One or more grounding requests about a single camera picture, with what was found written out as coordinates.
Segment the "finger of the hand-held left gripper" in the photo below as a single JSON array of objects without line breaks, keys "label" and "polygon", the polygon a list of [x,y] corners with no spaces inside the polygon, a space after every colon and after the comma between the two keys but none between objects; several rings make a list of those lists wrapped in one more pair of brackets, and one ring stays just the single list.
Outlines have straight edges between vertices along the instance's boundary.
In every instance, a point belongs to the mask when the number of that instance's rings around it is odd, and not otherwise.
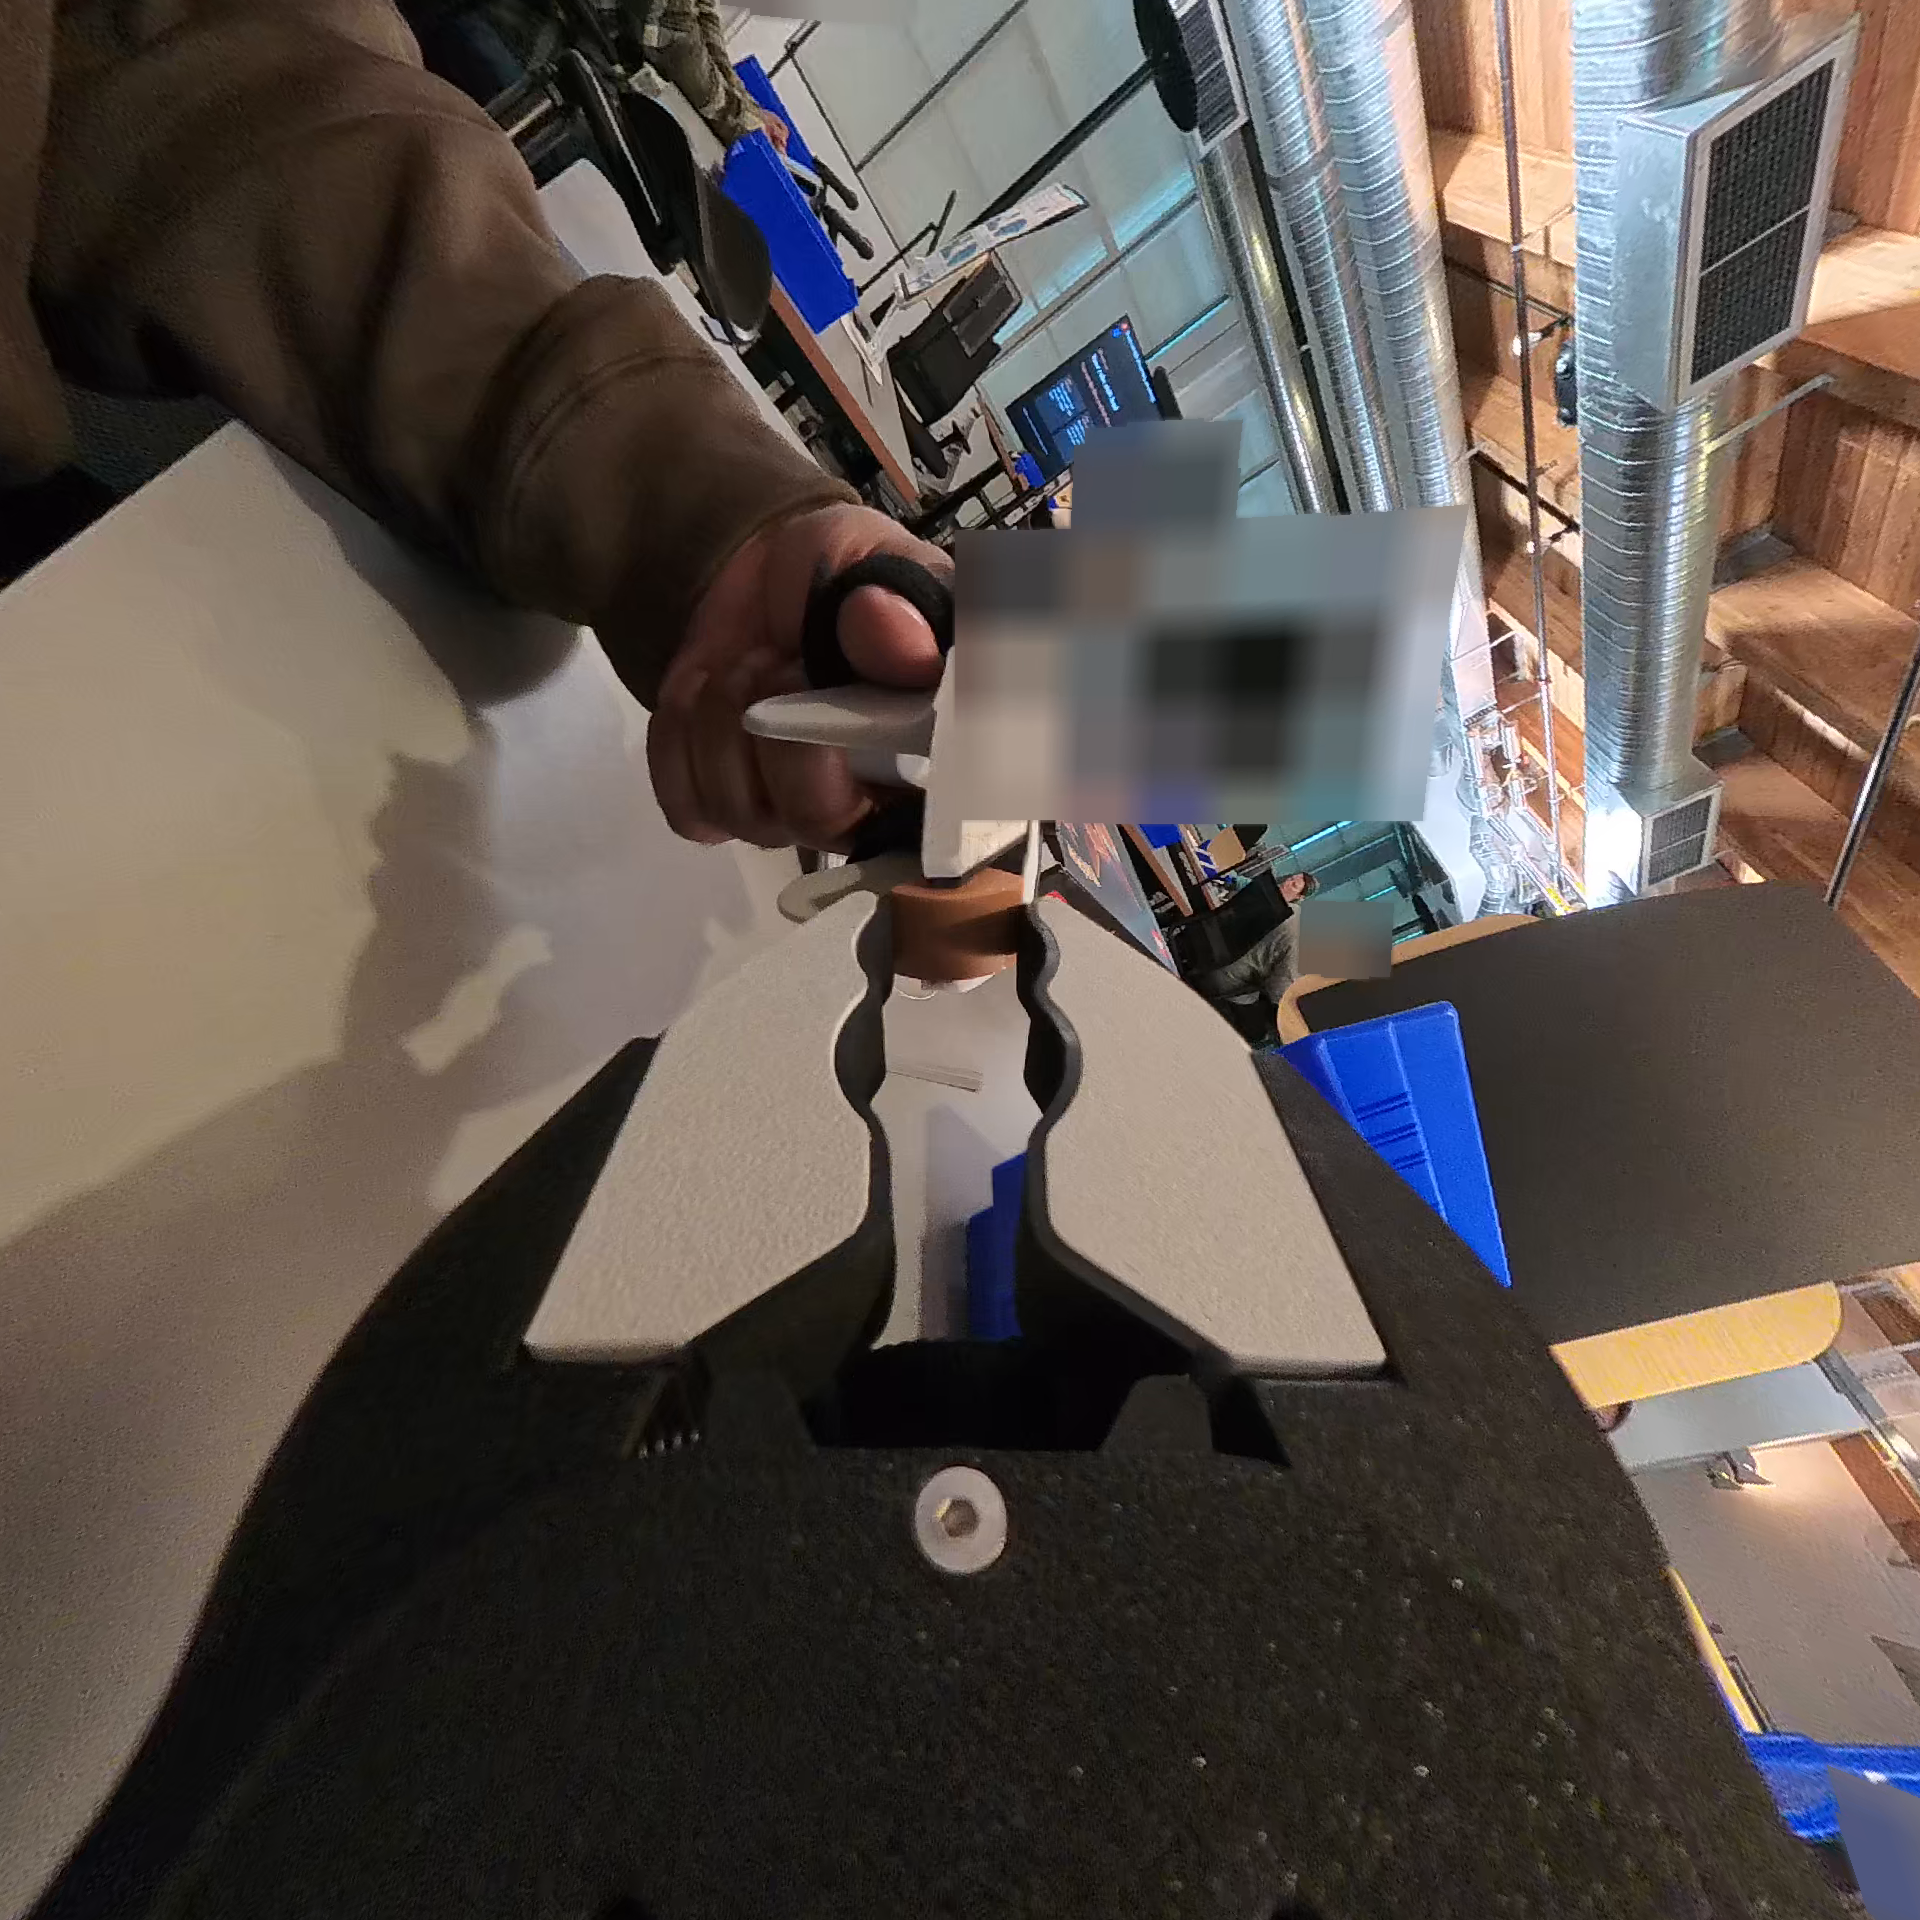
[{"label": "finger of the hand-held left gripper", "polygon": [[791,744],[931,752],[938,694],[891,684],[811,684],[753,702],[743,729]]},{"label": "finger of the hand-held left gripper", "polygon": [[817,871],[791,877],[778,901],[783,921],[802,927],[843,901],[885,901],[897,887],[922,887],[926,871],[916,855],[871,855],[871,858],[817,858]]}]

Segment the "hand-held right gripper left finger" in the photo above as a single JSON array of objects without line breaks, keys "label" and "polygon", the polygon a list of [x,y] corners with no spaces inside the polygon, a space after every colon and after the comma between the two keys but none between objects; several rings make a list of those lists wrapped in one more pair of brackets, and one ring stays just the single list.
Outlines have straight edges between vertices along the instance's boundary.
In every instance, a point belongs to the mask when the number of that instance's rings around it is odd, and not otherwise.
[{"label": "hand-held right gripper left finger", "polygon": [[837,901],[655,1036],[536,1309],[536,1358],[771,1337],[791,1368],[837,1368],[885,1327],[885,995],[885,905]]}]

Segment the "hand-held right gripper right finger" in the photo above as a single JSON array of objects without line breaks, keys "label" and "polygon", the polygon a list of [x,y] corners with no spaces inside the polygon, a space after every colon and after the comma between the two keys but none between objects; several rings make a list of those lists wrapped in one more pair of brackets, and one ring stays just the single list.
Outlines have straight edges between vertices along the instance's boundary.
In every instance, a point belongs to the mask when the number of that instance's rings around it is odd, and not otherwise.
[{"label": "hand-held right gripper right finger", "polygon": [[1383,1332],[1252,1043],[1176,970],[1034,901],[1018,995],[1028,1342],[1169,1354],[1201,1379],[1378,1379]]}]

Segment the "small orange brick assembly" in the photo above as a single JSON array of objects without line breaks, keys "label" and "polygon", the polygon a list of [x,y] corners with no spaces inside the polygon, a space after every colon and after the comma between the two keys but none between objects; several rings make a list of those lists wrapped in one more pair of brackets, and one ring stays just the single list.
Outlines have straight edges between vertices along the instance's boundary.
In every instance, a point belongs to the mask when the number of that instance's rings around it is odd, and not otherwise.
[{"label": "small orange brick assembly", "polygon": [[1013,970],[1028,933],[1028,883],[972,871],[966,883],[897,883],[885,893],[891,970],[922,986],[972,986]]}]

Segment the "person's left forearm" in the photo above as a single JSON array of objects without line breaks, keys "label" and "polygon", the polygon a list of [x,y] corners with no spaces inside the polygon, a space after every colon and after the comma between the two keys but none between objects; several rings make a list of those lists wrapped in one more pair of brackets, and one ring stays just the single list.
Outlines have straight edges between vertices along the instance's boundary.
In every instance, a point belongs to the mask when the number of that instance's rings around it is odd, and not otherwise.
[{"label": "person's left forearm", "polygon": [[655,694],[757,533],[852,504],[655,281],[586,274],[392,6],[8,6],[0,459],[212,400]]}]

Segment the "grey desk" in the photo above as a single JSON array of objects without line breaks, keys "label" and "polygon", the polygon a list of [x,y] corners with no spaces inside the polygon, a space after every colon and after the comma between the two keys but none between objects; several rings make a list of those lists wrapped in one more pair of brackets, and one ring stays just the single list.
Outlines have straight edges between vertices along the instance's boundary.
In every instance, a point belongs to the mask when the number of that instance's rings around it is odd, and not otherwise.
[{"label": "grey desk", "polygon": [[380,1278],[788,935],[588,636],[219,429],[0,613],[0,1911],[118,1793]]}]

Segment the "person's left hand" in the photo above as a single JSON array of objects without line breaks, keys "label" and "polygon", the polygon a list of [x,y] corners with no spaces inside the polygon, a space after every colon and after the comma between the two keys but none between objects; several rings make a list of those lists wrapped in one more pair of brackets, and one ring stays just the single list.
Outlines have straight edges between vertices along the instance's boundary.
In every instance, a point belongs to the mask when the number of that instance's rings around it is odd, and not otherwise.
[{"label": "person's left hand", "polygon": [[788,514],[721,568],[647,725],[647,771],[675,835],[843,855],[876,815],[880,791],[837,744],[771,739],[743,725],[747,705],[811,684],[811,592],[867,556],[907,556],[943,586],[953,578],[952,552],[912,537],[871,504]]}]

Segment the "black computer monitor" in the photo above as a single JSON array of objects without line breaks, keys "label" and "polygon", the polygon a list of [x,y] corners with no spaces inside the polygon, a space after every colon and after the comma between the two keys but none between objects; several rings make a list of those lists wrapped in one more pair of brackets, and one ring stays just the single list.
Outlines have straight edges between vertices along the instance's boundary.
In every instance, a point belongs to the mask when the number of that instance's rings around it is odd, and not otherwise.
[{"label": "black computer monitor", "polygon": [[1003,402],[1028,481],[1056,481],[1108,429],[1162,420],[1155,372],[1132,320],[1110,320],[1071,357]]}]

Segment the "blue plastic crate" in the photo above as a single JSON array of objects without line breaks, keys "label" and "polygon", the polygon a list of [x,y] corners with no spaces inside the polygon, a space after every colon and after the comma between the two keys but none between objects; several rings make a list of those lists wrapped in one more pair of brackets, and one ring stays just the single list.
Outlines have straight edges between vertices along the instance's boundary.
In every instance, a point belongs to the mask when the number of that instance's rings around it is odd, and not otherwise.
[{"label": "blue plastic crate", "polygon": [[743,56],[735,79],[788,127],[788,145],[765,127],[730,143],[721,186],[757,226],[771,270],[802,325],[830,330],[857,310],[843,248],[876,258],[871,237],[846,221],[857,198],[802,145],[757,56]]}]

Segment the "black board with wooden edge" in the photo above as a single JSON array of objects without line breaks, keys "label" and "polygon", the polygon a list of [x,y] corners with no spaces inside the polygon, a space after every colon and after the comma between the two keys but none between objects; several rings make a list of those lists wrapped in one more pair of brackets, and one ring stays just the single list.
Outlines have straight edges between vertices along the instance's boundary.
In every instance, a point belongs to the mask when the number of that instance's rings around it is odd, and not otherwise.
[{"label": "black board with wooden edge", "polygon": [[1283,1036],[1457,1004],[1512,1294],[1590,1409],[1819,1358],[1920,1260],[1920,997],[1809,887],[1496,913],[1300,976]]}]

